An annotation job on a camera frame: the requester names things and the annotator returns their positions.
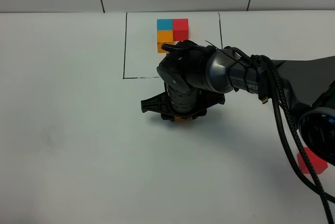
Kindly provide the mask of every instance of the robotic arm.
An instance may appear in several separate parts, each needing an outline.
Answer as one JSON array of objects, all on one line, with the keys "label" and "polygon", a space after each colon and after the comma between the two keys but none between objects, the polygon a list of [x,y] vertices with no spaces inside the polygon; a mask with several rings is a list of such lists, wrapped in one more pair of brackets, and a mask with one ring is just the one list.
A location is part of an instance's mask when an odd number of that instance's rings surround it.
[{"label": "robotic arm", "polygon": [[[335,57],[311,61],[272,61],[263,55],[247,56],[238,48],[202,47],[191,41],[163,44],[169,53],[157,67],[165,92],[141,101],[142,112],[160,113],[162,119],[196,119],[207,108],[225,103],[225,93],[243,89],[262,103],[272,99],[278,132],[296,175],[320,195],[328,223],[334,223],[318,176],[297,134],[319,157],[335,165]],[[306,163],[314,184],[296,164],[285,136],[279,106]]]}]

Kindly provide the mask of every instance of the red block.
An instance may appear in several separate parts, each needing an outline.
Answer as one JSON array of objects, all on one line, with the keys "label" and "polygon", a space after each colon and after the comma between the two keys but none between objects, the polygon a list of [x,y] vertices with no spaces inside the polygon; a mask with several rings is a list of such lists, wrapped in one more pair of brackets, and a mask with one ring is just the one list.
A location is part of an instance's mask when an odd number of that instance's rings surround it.
[{"label": "red block", "polygon": [[173,41],[188,40],[188,19],[173,19]]},{"label": "red block", "polygon": [[[308,147],[304,147],[304,148],[317,174],[321,174],[325,169],[327,169],[328,167],[327,161],[323,160],[322,158],[319,158],[319,156],[314,154]],[[298,157],[298,165],[299,165],[301,172],[303,174],[309,174],[309,170],[307,169],[307,166],[303,160],[302,155],[298,153],[297,157]]]}]

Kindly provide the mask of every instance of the blue cube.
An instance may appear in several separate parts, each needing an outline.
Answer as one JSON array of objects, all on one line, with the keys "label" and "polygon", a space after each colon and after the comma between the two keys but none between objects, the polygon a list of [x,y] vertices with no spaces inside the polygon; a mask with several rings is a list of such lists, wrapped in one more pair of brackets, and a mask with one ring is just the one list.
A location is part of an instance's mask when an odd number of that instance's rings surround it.
[{"label": "blue cube", "polygon": [[172,19],[157,19],[157,30],[173,30]]}]

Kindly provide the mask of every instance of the black cable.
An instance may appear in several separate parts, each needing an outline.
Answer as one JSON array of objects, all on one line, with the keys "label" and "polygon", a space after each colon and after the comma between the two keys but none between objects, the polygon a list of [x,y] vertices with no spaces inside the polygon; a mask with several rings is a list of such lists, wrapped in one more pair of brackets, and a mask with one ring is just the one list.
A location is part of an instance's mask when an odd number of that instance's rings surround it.
[{"label": "black cable", "polygon": [[[270,82],[270,85],[271,85],[271,88],[274,87],[274,90],[272,90],[272,93],[277,92],[276,88],[275,88],[275,82],[274,81],[273,81],[273,83]],[[319,194],[315,185],[308,178],[306,178],[305,175],[299,169],[299,166],[297,165],[297,162],[295,161],[294,156],[292,154],[292,151],[291,151],[291,149],[288,145],[286,135],[285,135],[285,131],[284,131],[284,127],[283,127],[283,121],[282,121],[282,118],[281,118],[281,112],[280,112],[280,109],[279,109],[280,103],[278,101],[278,96],[275,96],[275,97],[273,96],[272,97],[272,104],[274,104],[274,103],[278,104],[278,107],[276,105],[273,105],[273,107],[274,107],[273,110],[274,110],[274,116],[275,116],[276,122],[279,122],[279,125],[277,124],[278,133],[279,133],[279,137],[280,137],[281,143],[283,145],[285,154],[287,156],[287,159],[288,159],[293,171],[298,176],[298,178],[306,186],[308,186],[313,192]],[[333,197],[332,195],[327,194],[327,193],[326,193],[326,197],[327,197],[327,200],[329,200],[330,202],[335,203],[335,197]]]},{"label": "black cable", "polygon": [[295,127],[294,127],[294,124],[293,124],[293,121],[291,119],[291,115],[289,113],[289,109],[288,109],[288,105],[287,105],[287,101],[286,101],[286,97],[285,97],[285,94],[284,94],[284,88],[283,88],[283,84],[282,84],[282,80],[281,78],[279,77],[278,75],[278,72],[277,72],[277,69],[275,67],[275,65],[273,64],[273,62],[265,57],[265,56],[261,56],[262,60],[267,64],[267,66],[270,68],[271,70],[271,74],[268,74],[268,77],[269,77],[269,82],[270,82],[270,88],[271,88],[271,91],[272,91],[272,103],[273,103],[273,108],[274,108],[274,113],[275,113],[275,119],[276,119],[276,124],[277,124],[277,128],[278,128],[278,133],[280,135],[280,139],[281,139],[281,142],[282,142],[282,145],[283,145],[283,148],[284,148],[284,151],[286,153],[286,156],[287,158],[289,159],[290,161],[290,164],[292,166],[292,168],[295,170],[295,166],[296,166],[296,162],[293,158],[293,155],[291,153],[291,149],[289,148],[288,146],[288,143],[287,143],[287,139],[286,139],[286,136],[285,136],[285,132],[284,132],[284,127],[282,125],[282,119],[281,119],[281,114],[280,114],[280,109],[279,109],[279,102],[278,102],[278,94],[277,94],[277,91],[279,93],[279,96],[280,96],[280,99],[281,99],[281,102],[282,102],[282,107],[283,107],[283,111],[284,111],[284,114],[285,114],[285,117],[286,117],[286,120],[287,120],[287,123],[288,123],[288,126],[289,126],[289,129],[291,131],[291,134],[294,138],[294,141],[298,147],[298,150],[299,152],[301,153],[301,156],[303,157],[303,160],[311,174],[311,177],[315,183],[315,186],[313,185],[310,186],[308,185],[307,183],[305,183],[305,181],[299,176],[299,174],[301,173],[299,171],[299,173],[296,172],[296,174],[298,175],[298,177],[309,187],[311,188],[314,192],[318,193],[320,195],[320,198],[321,198],[321,201],[322,201],[322,204],[323,204],[323,207],[325,209],[325,213],[326,213],[326,216],[327,216],[327,221],[328,223],[332,223],[334,224],[334,220],[333,220],[333,217],[332,217],[332,213],[330,211],[330,208],[329,208],[329,204],[328,204],[328,201],[327,201],[327,196],[330,196],[330,195],[327,195],[326,196],[326,193],[325,191],[323,190],[323,187],[322,187],[322,184],[305,152],[305,149],[300,141],[300,138],[295,130]]}]

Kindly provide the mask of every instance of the white table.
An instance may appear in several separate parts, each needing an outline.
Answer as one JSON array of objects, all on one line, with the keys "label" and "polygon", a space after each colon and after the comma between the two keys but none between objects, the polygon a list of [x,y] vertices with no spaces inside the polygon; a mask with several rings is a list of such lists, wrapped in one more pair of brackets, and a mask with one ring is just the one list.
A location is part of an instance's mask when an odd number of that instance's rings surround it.
[{"label": "white table", "polygon": [[[326,57],[334,16],[220,13],[222,38],[248,54]],[[138,43],[129,24],[126,54]],[[141,113],[163,82],[122,79],[125,14],[2,14],[0,28],[1,223],[326,223],[286,160],[270,103],[229,93],[190,124]],[[334,175],[320,176],[332,194]]]}]

